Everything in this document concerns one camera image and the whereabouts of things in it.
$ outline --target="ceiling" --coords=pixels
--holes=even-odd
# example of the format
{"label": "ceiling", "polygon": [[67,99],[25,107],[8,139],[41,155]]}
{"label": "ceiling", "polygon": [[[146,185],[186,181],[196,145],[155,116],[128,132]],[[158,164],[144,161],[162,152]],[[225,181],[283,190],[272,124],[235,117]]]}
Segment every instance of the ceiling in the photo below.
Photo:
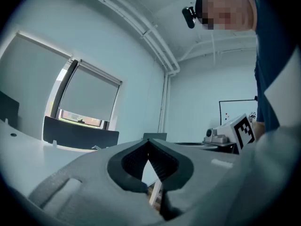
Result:
{"label": "ceiling", "polygon": [[174,56],[180,61],[212,53],[212,33],[215,51],[255,48],[255,33],[252,31],[235,32],[205,30],[201,24],[194,29],[188,28],[182,9],[194,6],[195,0],[127,0],[132,3],[154,25],[169,45]]}

